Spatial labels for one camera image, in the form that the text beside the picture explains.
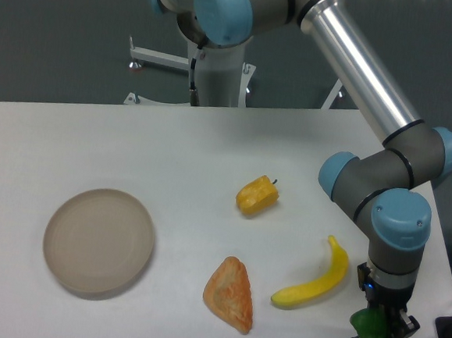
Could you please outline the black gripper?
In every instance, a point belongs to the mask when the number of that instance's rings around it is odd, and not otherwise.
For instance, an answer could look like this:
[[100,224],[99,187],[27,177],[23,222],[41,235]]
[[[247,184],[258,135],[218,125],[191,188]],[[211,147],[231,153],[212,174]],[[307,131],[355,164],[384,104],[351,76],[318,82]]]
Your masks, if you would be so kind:
[[408,315],[407,305],[416,284],[417,270],[407,274],[391,274],[373,262],[364,262],[357,267],[358,286],[365,292],[370,308],[380,307],[385,311],[390,338],[409,338],[419,329],[415,317]]

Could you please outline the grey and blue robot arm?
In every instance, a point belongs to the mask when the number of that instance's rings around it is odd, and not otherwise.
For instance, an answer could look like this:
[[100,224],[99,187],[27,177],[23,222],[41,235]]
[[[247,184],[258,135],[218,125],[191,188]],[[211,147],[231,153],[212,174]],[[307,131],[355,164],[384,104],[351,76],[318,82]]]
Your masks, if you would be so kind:
[[[383,144],[367,158],[332,155],[319,184],[367,236],[368,260],[358,266],[367,307],[351,317],[359,338],[408,338],[419,328],[411,298],[432,211],[415,188],[452,171],[452,132],[431,128],[405,98],[368,46],[345,0],[148,0],[172,12],[195,45],[187,67],[190,104],[235,107],[241,65],[226,68],[212,55],[242,49],[251,37],[288,23],[310,36]],[[202,54],[208,54],[201,67]]]

